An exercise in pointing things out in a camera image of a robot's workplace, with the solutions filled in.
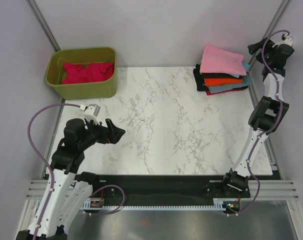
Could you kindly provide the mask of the pink t shirt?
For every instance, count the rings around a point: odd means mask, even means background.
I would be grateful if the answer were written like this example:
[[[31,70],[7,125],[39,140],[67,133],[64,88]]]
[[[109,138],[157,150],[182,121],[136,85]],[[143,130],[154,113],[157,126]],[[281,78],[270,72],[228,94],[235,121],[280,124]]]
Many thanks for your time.
[[[222,73],[244,76],[244,55],[220,49],[207,44],[204,47],[200,72],[204,74]]]

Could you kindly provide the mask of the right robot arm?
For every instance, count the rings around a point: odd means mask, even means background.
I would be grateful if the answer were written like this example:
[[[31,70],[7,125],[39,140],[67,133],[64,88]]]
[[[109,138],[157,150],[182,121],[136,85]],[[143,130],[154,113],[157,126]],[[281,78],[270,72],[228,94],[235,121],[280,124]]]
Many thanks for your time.
[[[285,65],[294,53],[290,34],[285,32],[278,43],[266,37],[247,48],[249,54],[257,54],[256,60],[264,65],[261,72],[264,95],[249,117],[249,133],[244,148],[220,184],[221,193],[226,197],[238,197],[248,193],[248,181],[252,175],[251,166],[254,159],[260,147],[270,134],[276,131],[289,110],[289,104],[283,98],[282,85],[286,75]]]

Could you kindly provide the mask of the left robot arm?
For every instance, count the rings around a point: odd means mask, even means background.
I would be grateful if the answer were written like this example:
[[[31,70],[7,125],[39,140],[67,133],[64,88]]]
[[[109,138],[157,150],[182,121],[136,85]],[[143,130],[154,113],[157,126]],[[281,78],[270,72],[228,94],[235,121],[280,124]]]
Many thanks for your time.
[[[94,144],[116,144],[126,133],[112,120],[101,122],[74,118],[66,123],[57,150],[49,166],[48,183],[39,208],[26,230],[17,233],[18,240],[66,240],[70,226],[85,200],[101,192],[98,175],[78,170],[85,150]]]

